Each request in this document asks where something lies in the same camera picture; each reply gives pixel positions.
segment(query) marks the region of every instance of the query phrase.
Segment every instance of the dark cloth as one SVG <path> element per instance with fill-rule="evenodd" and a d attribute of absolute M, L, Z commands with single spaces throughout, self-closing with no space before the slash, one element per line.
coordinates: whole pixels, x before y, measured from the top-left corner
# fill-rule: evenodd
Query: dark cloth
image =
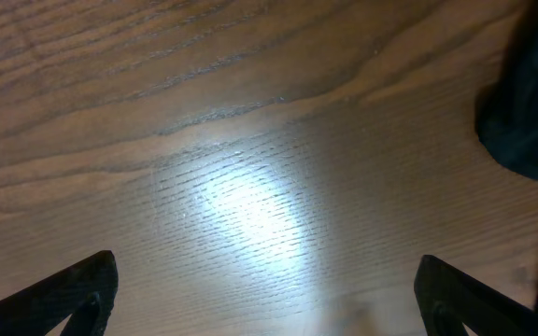
<path fill-rule="evenodd" d="M 479 111 L 476 131 L 499 164 L 538 180 L 538 35 Z"/>

